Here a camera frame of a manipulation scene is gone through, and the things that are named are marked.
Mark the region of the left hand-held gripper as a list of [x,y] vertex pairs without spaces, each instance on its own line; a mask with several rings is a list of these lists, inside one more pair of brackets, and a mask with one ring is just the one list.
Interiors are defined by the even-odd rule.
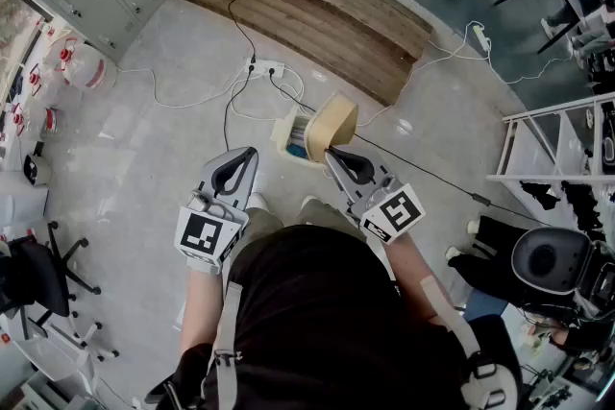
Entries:
[[258,170],[254,147],[233,149],[207,162],[198,190],[180,208],[174,247],[190,268],[222,268],[249,223],[244,209]]

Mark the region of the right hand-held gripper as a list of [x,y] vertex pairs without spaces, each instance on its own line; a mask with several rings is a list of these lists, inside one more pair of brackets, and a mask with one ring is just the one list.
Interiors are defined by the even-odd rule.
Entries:
[[350,212],[358,218],[358,226],[383,244],[391,244],[425,217],[411,185],[390,174],[390,166],[377,152],[359,146],[331,146],[325,160],[352,204]]

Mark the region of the beige plastic trash bin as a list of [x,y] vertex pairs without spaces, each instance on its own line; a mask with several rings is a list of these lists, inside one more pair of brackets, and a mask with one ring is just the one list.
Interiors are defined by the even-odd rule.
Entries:
[[[309,117],[301,114],[299,107],[295,106],[287,116],[275,120],[270,140],[275,143],[275,148],[282,159],[307,168],[323,171],[326,169],[325,164],[308,158],[307,147],[304,142],[304,132],[308,122]],[[290,153],[288,148],[291,145],[300,147],[304,154],[297,156]]]

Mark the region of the person's left forearm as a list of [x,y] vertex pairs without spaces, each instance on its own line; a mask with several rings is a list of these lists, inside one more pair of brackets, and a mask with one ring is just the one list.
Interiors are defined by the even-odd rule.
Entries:
[[223,309],[223,280],[197,270],[188,274],[180,353],[201,344],[212,345]]

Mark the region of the person's right forearm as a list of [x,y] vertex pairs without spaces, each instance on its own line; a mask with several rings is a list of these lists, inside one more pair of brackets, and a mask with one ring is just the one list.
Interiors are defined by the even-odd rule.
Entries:
[[433,277],[449,306],[453,306],[452,300],[411,236],[408,233],[400,235],[390,244],[383,244],[383,249],[400,291],[403,317],[414,325],[447,328],[425,295],[421,281]]

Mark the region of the person's olive shorts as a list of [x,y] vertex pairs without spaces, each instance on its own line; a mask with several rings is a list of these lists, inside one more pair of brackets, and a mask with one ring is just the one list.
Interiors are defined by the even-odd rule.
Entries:
[[[246,208],[246,212],[249,216],[249,223],[243,236],[246,240],[256,240],[284,228],[283,221],[270,210],[270,207],[268,211]],[[342,213],[321,200],[311,201],[300,209],[295,224],[313,225],[346,233],[357,231]]]

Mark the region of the wide white power strip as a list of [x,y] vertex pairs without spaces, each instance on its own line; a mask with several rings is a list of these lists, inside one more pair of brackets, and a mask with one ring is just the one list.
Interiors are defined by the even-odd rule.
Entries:
[[256,77],[275,77],[281,78],[285,70],[285,64],[276,60],[251,60],[247,59],[244,67],[246,73],[250,72]]

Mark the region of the white metal shelf rack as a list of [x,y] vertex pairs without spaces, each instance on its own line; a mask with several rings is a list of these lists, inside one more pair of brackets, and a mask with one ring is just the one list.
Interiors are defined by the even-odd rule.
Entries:
[[[615,183],[615,174],[603,171],[603,105],[615,103],[615,92],[529,110],[503,118],[504,146],[497,171],[490,181],[578,182],[590,185]],[[593,114],[590,171],[581,171],[585,147],[576,132],[570,113],[589,109]],[[539,120],[554,117],[558,124],[556,144],[552,145],[539,126]]]

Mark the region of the person's black shirt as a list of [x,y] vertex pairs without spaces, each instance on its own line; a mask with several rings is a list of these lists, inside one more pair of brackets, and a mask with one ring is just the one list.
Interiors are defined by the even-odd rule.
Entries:
[[248,244],[233,410],[469,410],[463,349],[420,320],[368,245],[297,225]]

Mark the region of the wooden plank steps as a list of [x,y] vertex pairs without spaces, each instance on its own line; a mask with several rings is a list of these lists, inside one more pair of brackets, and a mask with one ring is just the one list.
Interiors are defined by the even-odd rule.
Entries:
[[236,21],[394,105],[432,26],[398,0],[185,0]]

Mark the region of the group of clear water jugs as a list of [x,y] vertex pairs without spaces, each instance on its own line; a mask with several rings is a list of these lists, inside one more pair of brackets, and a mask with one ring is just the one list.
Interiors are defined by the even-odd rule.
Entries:
[[68,34],[51,43],[26,73],[25,95],[11,111],[15,137],[59,139],[84,97],[114,85],[116,64],[95,47]]

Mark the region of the small white box appliance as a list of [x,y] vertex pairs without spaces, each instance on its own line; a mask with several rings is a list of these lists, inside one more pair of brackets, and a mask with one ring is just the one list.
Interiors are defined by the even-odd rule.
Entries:
[[52,168],[43,156],[28,154],[23,162],[23,173],[32,186],[43,186],[49,184]]

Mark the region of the black office chair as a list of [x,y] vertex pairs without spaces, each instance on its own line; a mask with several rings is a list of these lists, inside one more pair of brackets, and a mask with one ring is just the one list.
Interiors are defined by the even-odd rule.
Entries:
[[77,300],[69,290],[70,282],[89,294],[99,296],[102,289],[92,286],[69,267],[69,261],[89,242],[78,239],[61,253],[56,238],[56,221],[46,224],[48,241],[40,243],[29,233],[3,244],[0,251],[0,315],[16,317],[22,334],[19,341],[45,337],[45,324],[53,316],[73,321],[78,312],[70,307]]

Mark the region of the black hanging gear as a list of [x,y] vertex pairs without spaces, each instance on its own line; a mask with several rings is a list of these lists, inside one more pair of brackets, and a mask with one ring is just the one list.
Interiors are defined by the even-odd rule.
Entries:
[[589,184],[568,181],[560,183],[520,181],[520,185],[543,210],[555,210],[559,203],[566,202],[572,208],[581,231],[588,235],[603,233],[603,222],[597,210],[598,201]]

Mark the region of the black backpack rig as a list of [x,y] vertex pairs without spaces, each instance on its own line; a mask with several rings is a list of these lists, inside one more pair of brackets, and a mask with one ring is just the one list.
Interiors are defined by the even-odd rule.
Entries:
[[555,304],[531,303],[528,313],[566,326],[615,321],[615,254],[592,243],[594,250],[578,287]]

